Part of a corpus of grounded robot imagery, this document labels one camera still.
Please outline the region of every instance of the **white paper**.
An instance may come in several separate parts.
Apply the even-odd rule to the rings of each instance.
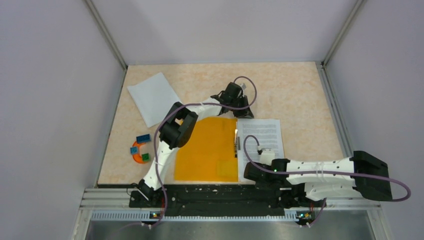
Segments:
[[[162,122],[172,105],[181,102],[161,72],[127,89],[148,128]]]
[[[271,148],[275,152],[275,158],[284,158],[283,139],[281,137],[280,120],[278,119],[238,119],[237,136],[240,148],[237,151],[238,180],[251,182],[243,177],[246,164],[249,160],[245,156],[243,142],[247,135],[253,135],[259,140],[262,148]],[[250,137],[246,142],[246,150],[254,162],[259,162],[258,145]]]

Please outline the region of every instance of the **beige countertop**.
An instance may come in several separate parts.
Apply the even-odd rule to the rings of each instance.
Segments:
[[[208,63],[133,65],[128,67],[110,132],[98,184],[138,183],[151,163],[136,163],[130,147],[136,136],[153,137],[158,124],[146,127],[127,86],[162,72],[183,104],[198,103],[224,90],[238,76],[252,79],[256,103],[250,108],[256,119],[279,119],[285,157],[302,161],[342,159],[326,96],[314,62]],[[245,83],[249,101],[254,92]],[[150,156],[153,142],[148,144]],[[170,166],[165,183],[174,181]]]

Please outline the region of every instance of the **paper sheet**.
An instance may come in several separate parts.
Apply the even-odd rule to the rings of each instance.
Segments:
[[[181,102],[161,72],[127,89],[148,128],[160,123],[174,103]]]
[[[250,182],[250,180],[243,177],[246,164],[249,162],[243,150],[243,142],[247,135],[257,137],[262,148],[272,148],[275,152],[275,158],[284,158],[279,119],[239,119],[237,121],[237,139],[240,148],[237,151],[237,163],[238,180],[240,182]],[[258,145],[253,138],[247,140],[246,150],[254,162],[259,162]]]
[[[235,130],[235,118],[208,117],[198,121],[190,140],[176,154],[174,179],[237,182]]]

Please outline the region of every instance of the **blue block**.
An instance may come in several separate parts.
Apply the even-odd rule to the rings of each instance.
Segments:
[[[131,155],[136,155],[139,153],[139,147],[133,146],[129,149],[129,152],[131,153]]]
[[[138,136],[136,139],[138,144],[147,143],[151,141],[150,134],[144,134],[144,135]]]

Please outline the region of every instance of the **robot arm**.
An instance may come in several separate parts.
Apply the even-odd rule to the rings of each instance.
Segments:
[[[244,171],[246,179],[257,183],[278,182],[296,194],[320,201],[325,198],[354,198],[364,197],[374,201],[391,201],[390,183],[366,177],[341,174],[322,173],[343,172],[349,174],[364,173],[374,176],[388,177],[389,170],[385,162],[364,152],[354,151],[352,157],[340,160],[305,162],[292,159],[275,159],[274,151],[270,148],[258,147],[260,154],[257,165],[274,172],[289,172],[293,174],[276,175],[264,172],[249,162]]]
[[[207,100],[203,101],[202,103],[217,103],[219,104],[220,102],[216,99],[213,98],[208,98]],[[212,116],[218,116],[220,115],[221,106],[217,106],[217,105],[201,105],[201,106],[188,106],[186,107],[187,110],[189,110],[193,116],[194,114],[197,117],[196,121],[200,121],[202,119],[205,119],[207,117],[212,117]],[[160,134],[159,138],[164,138],[165,135]],[[168,166],[170,165],[170,162],[173,161],[175,159],[175,156],[177,154],[177,151],[180,149],[180,147],[170,147],[170,145],[161,139],[161,141],[159,142],[159,146],[157,147],[157,168],[159,171],[159,176],[160,179],[165,179],[165,175],[166,172],[168,170]],[[149,187],[152,188],[153,191],[156,191],[158,189],[161,188],[161,185],[158,181],[158,177],[156,175],[156,169],[155,169],[155,164],[156,161],[153,160],[153,164],[150,166],[150,169],[148,170],[146,176],[143,178],[144,179],[144,183]],[[145,195],[144,193],[142,193],[143,196],[146,199],[149,199],[147,195]]]
[[[243,94],[242,87],[230,82],[226,89],[218,95],[211,96],[202,101],[200,105],[184,107],[172,115],[159,130],[160,142],[157,148],[157,162],[156,159],[153,160],[146,176],[138,183],[138,191],[148,201],[152,200],[154,192],[161,188],[156,174],[156,164],[158,165],[160,179],[165,179],[170,162],[175,159],[177,151],[189,141],[197,121],[228,112],[229,109],[223,106],[243,108],[248,105],[248,98]],[[182,103],[176,102],[167,116],[182,106]],[[233,114],[237,118],[254,117],[249,107],[242,110],[233,110]]]

